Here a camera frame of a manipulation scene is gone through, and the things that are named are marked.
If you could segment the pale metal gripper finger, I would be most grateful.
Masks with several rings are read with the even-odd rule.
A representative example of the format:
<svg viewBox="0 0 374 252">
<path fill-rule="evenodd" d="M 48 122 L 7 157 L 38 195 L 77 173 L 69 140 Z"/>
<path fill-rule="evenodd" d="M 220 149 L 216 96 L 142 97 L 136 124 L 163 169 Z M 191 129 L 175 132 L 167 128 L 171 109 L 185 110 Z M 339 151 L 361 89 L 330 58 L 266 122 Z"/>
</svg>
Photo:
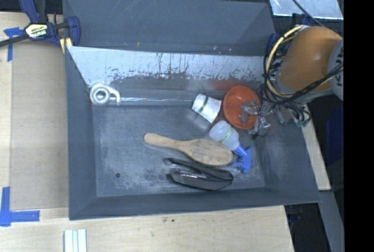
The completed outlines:
<svg viewBox="0 0 374 252">
<path fill-rule="evenodd" d="M 240 105 L 241 112 L 240 112 L 240 120 L 241 123 L 247 124 L 249 116 L 256 116 L 259 115 L 261 104 L 258 100 L 243 102 Z"/>
<path fill-rule="evenodd" d="M 258 116 L 253 127 L 252 135 L 253 136 L 264 136 L 266 135 L 271 124 L 266 120 L 264 116 Z"/>
</svg>

